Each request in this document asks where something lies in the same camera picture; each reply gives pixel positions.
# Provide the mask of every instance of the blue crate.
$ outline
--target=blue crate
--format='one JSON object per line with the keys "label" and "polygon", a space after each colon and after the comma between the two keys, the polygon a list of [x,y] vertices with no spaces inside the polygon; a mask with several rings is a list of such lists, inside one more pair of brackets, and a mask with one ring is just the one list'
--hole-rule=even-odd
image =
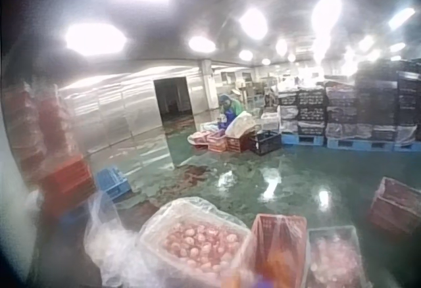
{"label": "blue crate", "polygon": [[124,174],[115,166],[104,168],[95,175],[99,189],[114,200],[130,191],[130,184]]}
{"label": "blue crate", "polygon": [[421,142],[415,141],[408,145],[396,143],[393,150],[397,152],[421,152]]}
{"label": "blue crate", "polygon": [[353,151],[393,151],[393,142],[354,139],[328,139],[329,149]]}
{"label": "blue crate", "polygon": [[324,136],[322,135],[285,135],[282,134],[283,145],[316,145],[324,144]]}
{"label": "blue crate", "polygon": [[87,205],[87,201],[78,206],[75,209],[63,214],[60,219],[59,223],[63,226],[69,226],[71,224],[76,223],[78,220],[86,217],[89,213],[89,208]]}

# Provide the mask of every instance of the ceiling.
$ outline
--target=ceiling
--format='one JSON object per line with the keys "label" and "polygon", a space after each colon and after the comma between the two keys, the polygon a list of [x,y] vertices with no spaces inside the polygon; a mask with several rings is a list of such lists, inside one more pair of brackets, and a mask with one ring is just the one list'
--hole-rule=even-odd
{"label": "ceiling", "polygon": [[[215,41],[212,60],[260,65],[263,58],[283,62],[275,52],[279,37],[287,39],[297,60],[312,58],[314,40],[311,13],[318,0],[170,0],[167,5],[127,0],[4,0],[3,54],[22,37],[29,36],[43,48],[64,48],[70,24],[83,21],[110,22],[128,38],[123,55],[94,62],[139,59],[200,59],[188,39],[205,35]],[[379,48],[404,41],[407,57],[421,57],[420,17],[390,32],[387,21],[404,7],[417,9],[418,0],[342,0],[342,13],[332,33],[327,57],[341,57],[345,47],[355,46],[366,34],[374,35]],[[261,10],[269,32],[261,41],[247,37],[238,19],[249,7]],[[238,54],[250,49],[255,57],[243,62]]]}

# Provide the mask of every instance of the wet floor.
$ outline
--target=wet floor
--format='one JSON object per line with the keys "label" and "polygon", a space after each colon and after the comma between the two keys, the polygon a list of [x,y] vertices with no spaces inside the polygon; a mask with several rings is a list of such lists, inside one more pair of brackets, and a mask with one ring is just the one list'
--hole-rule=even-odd
{"label": "wet floor", "polygon": [[[411,281],[411,253],[374,229],[367,213],[384,176],[421,187],[419,154],[324,147],[283,147],[266,156],[218,154],[189,145],[187,136],[196,127],[184,118],[90,156],[94,172],[116,165],[129,178],[134,192],[117,201],[128,228],[138,230],[159,206],[189,196],[210,201],[248,226],[258,213],[300,215],[309,228],[355,226],[368,277],[378,287],[394,287],[391,276]],[[97,283],[89,274],[82,277],[81,283]]]}

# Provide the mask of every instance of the doorway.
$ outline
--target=doorway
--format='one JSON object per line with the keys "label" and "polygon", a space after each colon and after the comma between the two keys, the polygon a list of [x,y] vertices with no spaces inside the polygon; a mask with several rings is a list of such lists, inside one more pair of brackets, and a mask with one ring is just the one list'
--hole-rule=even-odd
{"label": "doorway", "polygon": [[153,81],[163,123],[193,118],[186,78]]}

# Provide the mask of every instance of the worker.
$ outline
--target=worker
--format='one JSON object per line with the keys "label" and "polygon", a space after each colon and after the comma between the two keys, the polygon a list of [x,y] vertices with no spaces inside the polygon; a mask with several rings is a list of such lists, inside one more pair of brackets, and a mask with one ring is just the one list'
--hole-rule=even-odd
{"label": "worker", "polygon": [[220,129],[226,129],[232,121],[241,114],[243,105],[237,100],[226,94],[219,96],[220,111],[222,114],[221,122],[218,123]]}

